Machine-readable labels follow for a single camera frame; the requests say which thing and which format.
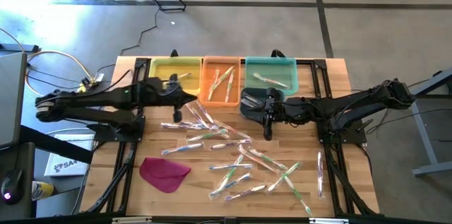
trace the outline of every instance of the computer mouse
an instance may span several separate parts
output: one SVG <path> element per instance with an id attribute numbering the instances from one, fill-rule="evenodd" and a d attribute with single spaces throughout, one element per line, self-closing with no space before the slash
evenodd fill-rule
<path id="1" fill-rule="evenodd" d="M 1 197 L 5 204 L 16 204 L 23 197 L 23 172 L 21 169 L 8 171 L 1 181 Z"/>

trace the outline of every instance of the concrete floor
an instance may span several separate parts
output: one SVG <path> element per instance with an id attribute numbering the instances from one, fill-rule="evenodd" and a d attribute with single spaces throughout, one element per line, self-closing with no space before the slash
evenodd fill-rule
<path id="1" fill-rule="evenodd" d="M 73 54 L 91 73 L 103 65 L 114 63 L 121 49 L 134 45 L 140 32 L 153 25 L 153 14 L 157 11 L 154 6 L 76 6 L 49 5 L 47 0 L 0 1 L 1 27 L 23 43 L 35 43 L 43 49 Z M 451 3 L 451 0 L 323 1 L 349 4 Z M 368 88 L 395 77 L 411 84 L 452 65 L 452 10 L 332 8 L 326 9 L 325 14 L 333 55 L 345 58 L 353 88 Z M 177 49 L 181 55 L 191 56 L 268 56 L 272 49 L 278 48 L 291 57 L 326 57 L 317 8 L 192 6 L 187 8 L 186 13 L 159 13 L 157 24 L 158 29 L 143 35 L 139 48 L 124 55 L 168 55 L 172 49 Z M 2 41 L 10 42 L 0 35 Z M 33 64 L 38 69 L 67 78 L 84 76 L 71 61 L 53 54 L 38 57 Z M 32 83 L 40 93 L 54 90 L 51 86 Z M 33 93 L 25 91 L 24 125 L 40 131 L 77 126 L 68 122 L 39 123 L 33 114 L 34 98 Z M 409 113 L 390 111 L 387 119 Z M 373 118 L 379 121 L 381 115 L 375 114 Z M 412 176 L 413 168 L 428 164 L 413 119 L 387 124 L 370 135 L 368 140 L 376 195 L 383 214 L 452 221 L 452 172 L 422 179 Z M 443 143 L 439 147 L 447 153 L 452 151 L 451 144 Z M 41 201 L 38 215 L 69 213 L 75 195 L 76 191 L 72 191 Z"/>

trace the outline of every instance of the magenta cloth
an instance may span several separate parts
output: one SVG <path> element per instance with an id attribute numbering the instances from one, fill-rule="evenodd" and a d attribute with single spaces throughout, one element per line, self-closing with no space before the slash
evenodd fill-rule
<path id="1" fill-rule="evenodd" d="M 164 193 L 176 191 L 191 168 L 162 158 L 146 157 L 140 166 L 141 177 Z"/>

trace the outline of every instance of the teal bin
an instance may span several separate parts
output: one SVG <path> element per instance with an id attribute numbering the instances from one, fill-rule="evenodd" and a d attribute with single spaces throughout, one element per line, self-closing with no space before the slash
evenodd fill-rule
<path id="1" fill-rule="evenodd" d="M 247 88 L 274 87 L 285 95 L 292 95 L 298 91 L 297 61 L 293 58 L 247 57 L 245 71 Z"/>

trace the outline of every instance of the wooden table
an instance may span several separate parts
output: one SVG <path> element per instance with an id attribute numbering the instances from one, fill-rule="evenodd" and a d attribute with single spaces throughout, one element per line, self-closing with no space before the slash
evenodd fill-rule
<path id="1" fill-rule="evenodd" d="M 128 69 L 132 69 L 136 58 L 118 57 L 112 82 L 118 80 Z M 337 98 L 350 94 L 350 82 L 344 59 L 327 59 L 326 62 L 333 97 Z M 310 69 L 307 66 L 300 65 L 298 76 L 299 91 L 296 95 L 314 97 Z M 130 84 L 131 79 L 130 73 L 118 86 Z M 241 85 L 244 86 L 244 73 L 242 73 Z M 323 174 L 326 200 L 318 198 L 316 156 L 319 151 L 323 151 L 323 147 L 318 142 L 314 123 L 308 123 L 298 128 L 292 128 L 286 124 L 275 124 L 273 126 L 273 140 L 265 141 L 262 126 L 243 118 L 238 107 L 209 107 L 206 109 L 214 119 L 252 136 L 252 146 L 255 149 L 279 160 L 284 165 L 292 166 L 297 161 L 301 161 L 302 167 L 293 172 L 290 179 L 304 197 L 314 216 L 334 215 L 326 164 L 324 164 Z M 217 187 L 219 181 L 225 175 L 225 171 L 209 171 L 208 166 L 234 162 L 238 155 L 235 147 L 218 151 L 196 149 L 167 155 L 165 156 L 166 159 L 191 167 L 190 173 L 186 176 L 180 188 L 171 194 L 158 191 L 148 184 L 141 178 L 138 171 L 146 157 L 160 157 L 161 150 L 185 145 L 187 137 L 200 133 L 192 130 L 161 129 L 160 122 L 172 122 L 172 113 L 172 107 L 147 107 L 145 109 L 146 126 L 143 141 L 138 145 L 135 159 L 127 207 L 128 216 L 307 216 L 304 207 L 286 184 L 282 184 L 270 196 L 257 193 L 225 203 L 224 196 L 260 184 L 270 185 L 278 179 L 271 171 L 256 165 L 251 170 L 253 178 L 250 182 L 238 184 L 231 190 L 224 192 L 219 199 L 211 201 L 208 194 Z M 194 121 L 186 108 L 182 109 L 182 114 L 184 121 Z M 222 142 L 222 140 L 209 139 L 206 140 L 206 145 L 211 146 L 219 142 Z M 106 143 L 96 150 L 83 195 L 82 211 L 95 203 L 111 181 L 117 148 L 117 143 Z M 366 156 L 354 145 L 344 145 L 344 154 L 351 184 L 368 206 L 378 212 L 379 208 Z M 244 163 L 251 163 L 250 160 L 246 158 L 245 160 Z M 246 170 L 238 170 L 233 179 L 245 172 Z M 343 188 L 339 182 L 337 183 L 340 200 L 343 208 L 345 208 Z M 119 205 L 121 190 L 122 184 L 119 185 L 115 206 Z"/>

